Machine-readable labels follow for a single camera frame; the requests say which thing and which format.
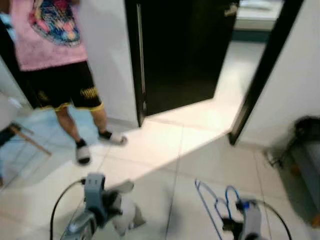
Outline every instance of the foot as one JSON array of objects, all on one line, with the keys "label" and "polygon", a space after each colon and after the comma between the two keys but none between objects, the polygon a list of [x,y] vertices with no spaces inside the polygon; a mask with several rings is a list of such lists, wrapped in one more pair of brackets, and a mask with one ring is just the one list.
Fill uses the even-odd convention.
[{"label": "foot", "polygon": [[80,165],[87,165],[90,162],[90,152],[87,143],[85,142],[85,140],[81,139],[79,142],[76,142],[75,144],[76,161]]},{"label": "foot", "polygon": [[99,137],[118,145],[125,145],[128,142],[126,136],[121,135],[120,133],[109,132],[107,130],[103,133],[99,132]]}]

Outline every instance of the yellow trim on shorts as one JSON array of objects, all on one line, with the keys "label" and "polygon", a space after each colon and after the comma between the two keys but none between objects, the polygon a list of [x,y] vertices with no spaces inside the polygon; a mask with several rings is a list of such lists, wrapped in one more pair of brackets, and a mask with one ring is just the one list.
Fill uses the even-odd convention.
[{"label": "yellow trim on shorts", "polygon": [[[61,109],[67,107],[71,105],[70,102],[65,102],[65,103],[62,103],[60,106],[58,107],[53,107],[52,105],[48,105],[48,106],[43,106],[43,107],[37,107],[37,109],[40,109],[40,110],[46,110],[46,109],[53,109],[54,111],[58,112],[60,111]],[[76,109],[80,109],[80,110],[89,110],[90,112],[94,112],[94,111],[99,111],[101,109],[104,108],[104,103],[102,102],[99,106],[94,106],[94,107],[76,107],[74,106]]]}]

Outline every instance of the person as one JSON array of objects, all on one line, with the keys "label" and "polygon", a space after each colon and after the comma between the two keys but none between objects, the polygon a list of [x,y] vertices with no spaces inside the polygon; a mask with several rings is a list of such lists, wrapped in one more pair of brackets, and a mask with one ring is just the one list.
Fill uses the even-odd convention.
[{"label": "person", "polygon": [[88,65],[76,22],[79,0],[1,0],[15,29],[15,55],[38,108],[54,108],[57,121],[76,145],[76,160],[90,162],[87,143],[68,112],[68,105],[88,109],[102,139],[123,145],[124,135],[107,130],[107,115]]}]

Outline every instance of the black bag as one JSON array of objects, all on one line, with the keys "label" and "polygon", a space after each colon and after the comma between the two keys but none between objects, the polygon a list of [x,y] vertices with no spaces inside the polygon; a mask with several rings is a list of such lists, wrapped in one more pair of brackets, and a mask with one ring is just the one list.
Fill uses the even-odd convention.
[{"label": "black bag", "polygon": [[320,141],[320,117],[304,116],[294,123],[294,133],[298,140]]}]

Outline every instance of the white wall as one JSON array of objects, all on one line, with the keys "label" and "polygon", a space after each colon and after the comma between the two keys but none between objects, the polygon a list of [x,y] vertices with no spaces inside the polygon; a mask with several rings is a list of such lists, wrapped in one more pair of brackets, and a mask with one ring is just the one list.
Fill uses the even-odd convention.
[{"label": "white wall", "polygon": [[320,1],[305,0],[240,142],[282,147],[293,122],[320,116]]},{"label": "white wall", "polygon": [[14,77],[8,70],[5,62],[0,57],[0,92],[3,92],[8,97],[17,99],[22,104],[27,104],[28,100],[20,90]]},{"label": "white wall", "polygon": [[82,0],[78,20],[108,116],[137,126],[124,1]]}]

